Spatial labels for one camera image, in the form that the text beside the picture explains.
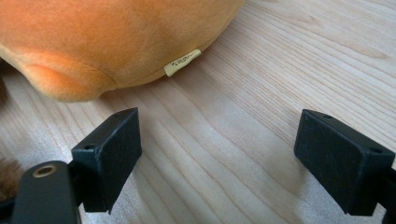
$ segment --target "fabric tag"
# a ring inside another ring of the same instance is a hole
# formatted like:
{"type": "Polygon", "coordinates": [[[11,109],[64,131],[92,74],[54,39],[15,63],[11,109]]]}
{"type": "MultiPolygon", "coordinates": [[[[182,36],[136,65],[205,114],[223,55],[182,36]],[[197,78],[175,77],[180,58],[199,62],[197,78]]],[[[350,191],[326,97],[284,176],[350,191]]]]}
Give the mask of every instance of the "fabric tag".
{"type": "Polygon", "coordinates": [[[202,52],[198,49],[193,50],[192,52],[186,54],[185,56],[172,61],[171,63],[165,66],[165,73],[169,77],[172,76],[175,72],[189,64],[192,60],[200,56],[202,52]]]}

